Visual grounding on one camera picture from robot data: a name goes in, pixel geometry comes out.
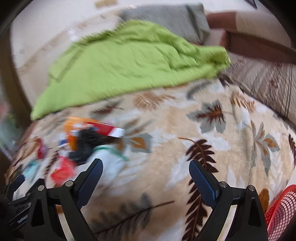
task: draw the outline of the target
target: brown fern pattern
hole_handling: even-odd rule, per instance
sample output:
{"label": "brown fern pattern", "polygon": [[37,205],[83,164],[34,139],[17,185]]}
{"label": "brown fern pattern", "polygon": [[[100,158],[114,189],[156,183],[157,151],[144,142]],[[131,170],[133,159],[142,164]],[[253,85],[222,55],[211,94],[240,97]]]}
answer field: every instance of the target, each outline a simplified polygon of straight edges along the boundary
{"label": "brown fern pattern", "polygon": [[58,159],[59,159],[59,151],[56,150],[56,151],[53,153],[53,155],[52,155],[52,157],[51,157],[51,159],[50,159],[48,165],[44,168],[43,177],[44,177],[45,180],[46,180],[46,178],[47,178],[47,175],[49,174],[49,170],[50,170],[50,168],[51,168],[51,167],[57,162]]}
{"label": "brown fern pattern", "polygon": [[245,97],[237,91],[232,92],[230,103],[232,106],[238,105],[238,107],[244,107],[249,113],[253,113],[256,109],[254,100],[246,100]]}
{"label": "brown fern pattern", "polygon": [[13,161],[13,166],[15,167],[19,162],[29,157],[38,146],[40,146],[41,139],[34,137],[32,139],[28,139],[18,151],[17,158]]}
{"label": "brown fern pattern", "polygon": [[[216,161],[210,156],[215,153],[209,150],[212,146],[206,144],[207,140],[201,139],[198,141],[193,141],[191,139],[182,137],[179,137],[179,139],[188,140],[193,143],[193,145],[190,146],[189,149],[186,151],[186,155],[190,155],[187,161],[196,159],[208,172],[218,172],[218,170],[210,164],[216,163]],[[194,184],[192,179],[190,179],[188,186],[191,187],[191,190],[189,192],[191,196],[187,202],[187,204],[190,204],[190,207],[186,213],[186,229],[182,240],[194,241],[203,225],[203,218],[207,217],[207,211],[204,208],[205,203],[201,198],[200,192],[196,188],[196,185]]]}
{"label": "brown fern pattern", "polygon": [[92,229],[99,240],[118,240],[145,229],[155,208],[172,204],[174,201],[153,205],[148,194],[143,193],[139,202],[123,203],[118,212],[101,212],[101,221],[93,220]]}
{"label": "brown fern pattern", "polygon": [[156,110],[157,106],[163,103],[165,100],[175,100],[176,97],[172,95],[156,95],[152,91],[147,91],[142,94],[136,95],[133,103],[134,106],[142,110]]}
{"label": "brown fern pattern", "polygon": [[292,154],[293,154],[294,168],[295,168],[295,165],[296,165],[296,145],[295,145],[294,138],[291,137],[291,134],[289,134],[289,145],[290,145],[290,149],[291,149]]}
{"label": "brown fern pattern", "polygon": [[103,116],[110,114],[114,109],[123,110],[123,108],[118,107],[121,100],[116,102],[109,102],[103,108],[92,111],[91,116],[95,119],[101,119]]}

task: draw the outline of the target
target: floral blanket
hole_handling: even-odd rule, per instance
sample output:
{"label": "floral blanket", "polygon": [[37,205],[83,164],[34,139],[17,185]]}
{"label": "floral blanket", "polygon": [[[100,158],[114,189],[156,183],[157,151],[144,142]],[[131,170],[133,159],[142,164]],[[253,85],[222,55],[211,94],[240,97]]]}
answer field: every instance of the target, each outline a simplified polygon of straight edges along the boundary
{"label": "floral blanket", "polygon": [[[38,178],[45,178],[48,188],[55,185],[50,174],[59,165],[59,152],[65,151],[57,144],[69,115],[108,121],[126,131],[113,143],[126,160],[112,165],[102,160],[102,178],[81,209],[99,240],[193,241],[211,208],[189,175],[192,159],[230,186],[254,185],[264,211],[295,166],[296,135],[272,110],[238,86],[198,80],[67,108],[41,119],[7,173],[8,180],[15,170],[26,172],[14,198],[22,197]],[[48,151],[38,159],[41,142]],[[30,175],[32,161],[38,165]],[[88,165],[77,167],[76,175]],[[226,237],[234,212],[231,208],[219,240]]]}

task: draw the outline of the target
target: leaf pattern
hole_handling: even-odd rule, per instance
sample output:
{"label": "leaf pattern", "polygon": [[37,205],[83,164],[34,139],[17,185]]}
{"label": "leaf pattern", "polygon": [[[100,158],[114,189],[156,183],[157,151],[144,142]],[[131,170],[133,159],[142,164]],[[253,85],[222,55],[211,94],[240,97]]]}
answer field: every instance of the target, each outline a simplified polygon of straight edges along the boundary
{"label": "leaf pattern", "polygon": [[206,82],[203,82],[201,84],[197,84],[195,85],[194,87],[192,87],[188,92],[187,92],[187,95],[186,95],[186,98],[187,100],[194,100],[193,96],[204,90],[205,88],[207,88],[209,85],[211,85],[212,82],[211,81],[206,81]]}
{"label": "leaf pattern", "polygon": [[295,168],[295,165],[296,165],[296,145],[295,145],[294,138],[291,137],[291,134],[289,134],[289,145],[290,145],[290,149],[291,149],[292,154],[293,154],[294,168]]}
{"label": "leaf pattern", "polygon": [[258,146],[261,151],[261,158],[263,161],[265,173],[268,176],[268,171],[270,170],[270,166],[271,166],[269,150],[271,152],[275,152],[275,151],[279,151],[280,148],[277,142],[275,141],[275,139],[270,134],[265,135],[263,122],[261,123],[257,134],[256,134],[256,126],[253,121],[251,121],[251,126],[252,126],[252,132],[253,132],[253,140],[254,140],[253,148],[252,148],[252,156],[251,156],[251,160],[252,160],[251,167],[256,166],[257,146]]}
{"label": "leaf pattern", "polygon": [[185,223],[187,226],[182,240],[194,241],[203,225],[203,218],[207,217],[207,211],[203,206],[205,203],[201,198],[200,192],[192,179],[189,181],[188,185],[192,186],[189,192],[189,194],[192,193],[192,195],[187,202],[187,204],[191,204],[191,206],[186,213],[187,219]]}
{"label": "leaf pattern", "polygon": [[266,188],[262,189],[260,192],[259,199],[263,208],[263,212],[266,213],[269,204],[269,192]]}
{"label": "leaf pattern", "polygon": [[142,125],[137,126],[139,119],[134,119],[127,122],[123,128],[125,129],[125,136],[120,138],[117,149],[123,152],[127,145],[131,146],[132,152],[151,152],[152,136],[148,133],[141,133],[151,121],[147,121]]}
{"label": "leaf pattern", "polygon": [[52,157],[51,157],[49,163],[48,163],[47,166],[44,168],[44,173],[43,173],[44,180],[46,180],[46,178],[47,178],[47,176],[48,176],[48,174],[49,174],[50,168],[51,168],[51,167],[57,162],[58,159],[59,159],[59,151],[56,150],[56,151],[53,153],[53,155],[52,155]]}
{"label": "leaf pattern", "polygon": [[165,100],[175,100],[176,97],[172,95],[156,95],[152,91],[147,91],[142,94],[138,94],[134,97],[134,106],[142,110],[156,110],[157,105],[163,103]]}
{"label": "leaf pattern", "polygon": [[243,95],[238,91],[233,91],[230,98],[230,103],[232,106],[238,105],[238,107],[244,107],[249,113],[253,113],[256,109],[254,100],[246,100]]}
{"label": "leaf pattern", "polygon": [[13,166],[16,166],[20,161],[26,159],[30,156],[35,149],[40,145],[41,139],[34,137],[32,139],[28,139],[25,143],[20,147],[17,158],[13,161]]}
{"label": "leaf pattern", "polygon": [[122,100],[115,102],[108,102],[103,108],[97,109],[91,112],[91,117],[94,119],[102,119],[105,115],[110,114],[114,109],[123,110],[123,108],[118,107]]}
{"label": "leaf pattern", "polygon": [[174,201],[153,206],[150,197],[143,193],[139,203],[122,204],[118,213],[101,212],[101,221],[93,221],[92,229],[99,240],[120,241],[124,236],[135,234],[139,227],[145,229],[155,208],[171,203]]}
{"label": "leaf pattern", "polygon": [[203,103],[201,111],[191,112],[187,114],[187,117],[190,120],[201,122],[202,133],[213,130],[214,126],[219,133],[223,133],[226,128],[226,120],[218,100],[212,104]]}
{"label": "leaf pattern", "polygon": [[[179,139],[188,140],[193,143],[193,145],[190,146],[185,153],[186,156],[190,155],[187,161],[196,159],[208,172],[218,172],[218,170],[210,164],[216,163],[216,161],[210,156],[215,153],[209,150],[212,146],[206,144],[207,140],[201,139],[198,141],[193,141],[191,139],[182,137],[179,137]],[[182,240],[194,241],[200,232],[200,228],[202,227],[203,218],[207,217],[207,211],[203,206],[204,201],[201,198],[200,192],[198,191],[192,179],[189,181],[188,186],[191,187],[189,192],[191,197],[187,202],[187,204],[190,204],[190,207],[186,213],[187,220],[185,223],[187,226]]]}

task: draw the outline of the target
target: red basket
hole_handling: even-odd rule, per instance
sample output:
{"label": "red basket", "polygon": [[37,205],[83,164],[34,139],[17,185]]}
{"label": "red basket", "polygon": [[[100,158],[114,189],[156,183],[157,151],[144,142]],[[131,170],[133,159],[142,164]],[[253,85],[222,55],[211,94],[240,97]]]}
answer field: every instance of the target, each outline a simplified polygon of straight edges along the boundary
{"label": "red basket", "polygon": [[268,241],[276,241],[296,211],[296,185],[287,187],[265,213]]}

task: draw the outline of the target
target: floor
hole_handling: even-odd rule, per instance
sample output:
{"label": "floor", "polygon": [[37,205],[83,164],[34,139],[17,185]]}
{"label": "floor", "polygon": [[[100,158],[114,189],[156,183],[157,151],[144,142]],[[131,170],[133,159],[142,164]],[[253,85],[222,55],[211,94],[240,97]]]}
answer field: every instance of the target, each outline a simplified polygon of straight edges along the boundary
{"label": "floor", "polygon": [[[63,30],[100,15],[106,11],[129,6],[145,5],[147,0],[118,0],[111,7],[95,8],[94,0],[34,0],[23,10],[12,24],[12,51],[15,65],[21,68],[50,39]],[[149,4],[182,4],[202,2],[206,10],[212,12],[226,10],[255,11],[244,0],[150,0]],[[269,12],[256,0],[258,11]],[[294,171],[288,185],[296,184]]]}

